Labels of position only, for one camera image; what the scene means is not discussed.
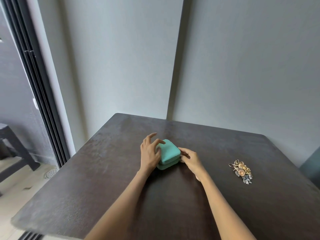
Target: dark table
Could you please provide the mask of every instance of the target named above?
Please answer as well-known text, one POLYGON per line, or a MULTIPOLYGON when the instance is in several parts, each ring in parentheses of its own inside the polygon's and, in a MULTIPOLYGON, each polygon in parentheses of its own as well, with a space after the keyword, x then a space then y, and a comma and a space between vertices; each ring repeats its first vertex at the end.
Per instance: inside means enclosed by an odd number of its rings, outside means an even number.
MULTIPOLYGON (((84 238, 138 171, 140 144, 152 132, 198 153, 257 239, 320 239, 320 191, 265 136, 119 113, 14 216, 13 225, 84 238), (250 167, 252 184, 229 167, 236 159, 250 167)), ((220 239, 202 185, 185 164, 154 170, 128 238, 220 239)))

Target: floor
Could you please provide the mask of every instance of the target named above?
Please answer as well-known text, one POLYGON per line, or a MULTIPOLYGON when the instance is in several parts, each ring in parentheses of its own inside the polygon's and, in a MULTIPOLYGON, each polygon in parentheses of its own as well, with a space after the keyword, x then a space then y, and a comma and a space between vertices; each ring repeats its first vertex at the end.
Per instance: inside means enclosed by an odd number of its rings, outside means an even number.
MULTIPOLYGON (((20 160, 19 157, 7 158, 0 161, 0 171, 20 160)), ((17 240, 24 233, 11 225, 11 218, 41 187, 49 181, 45 174, 55 166, 42 164, 32 171, 25 166, 0 183, 0 240, 17 240)), ((44 240, 60 240, 52 236, 45 236, 44 240)))

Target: jewelry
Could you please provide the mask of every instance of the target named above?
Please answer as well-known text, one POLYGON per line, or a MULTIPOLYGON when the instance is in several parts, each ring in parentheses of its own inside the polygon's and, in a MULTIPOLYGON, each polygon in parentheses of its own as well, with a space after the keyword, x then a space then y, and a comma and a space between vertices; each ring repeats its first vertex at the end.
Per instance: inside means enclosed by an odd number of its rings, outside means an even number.
POLYGON ((229 167, 233 168, 233 170, 235 171, 235 174, 238 177, 242 177, 242 180, 245 184, 251 184, 251 179, 252 177, 252 173, 250 168, 247 167, 247 165, 245 165, 244 162, 239 160, 235 160, 234 164, 230 163, 229 167))

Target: brooch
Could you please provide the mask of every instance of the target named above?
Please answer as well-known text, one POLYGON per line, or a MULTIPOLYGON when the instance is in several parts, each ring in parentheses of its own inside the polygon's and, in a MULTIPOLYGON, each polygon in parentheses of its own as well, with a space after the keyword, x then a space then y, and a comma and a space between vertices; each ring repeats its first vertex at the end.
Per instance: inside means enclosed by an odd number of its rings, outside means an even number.
POLYGON ((230 163, 229 166, 233 168, 235 171, 235 174, 238 177, 242 177, 242 180, 245 184, 251 184, 251 179, 252 179, 252 173, 250 171, 250 168, 248 168, 244 162, 239 160, 235 160, 234 164, 230 163))

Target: right hand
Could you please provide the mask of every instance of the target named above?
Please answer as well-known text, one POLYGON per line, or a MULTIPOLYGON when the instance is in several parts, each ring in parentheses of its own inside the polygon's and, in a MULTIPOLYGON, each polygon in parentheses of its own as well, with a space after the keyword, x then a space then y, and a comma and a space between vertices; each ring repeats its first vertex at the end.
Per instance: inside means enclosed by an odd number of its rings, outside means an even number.
POLYGON ((179 149, 181 151, 181 161, 184 162, 191 172, 194 173, 197 180, 201 181, 201 178, 206 173, 206 170, 203 167, 197 153, 187 148, 179 147, 179 149))

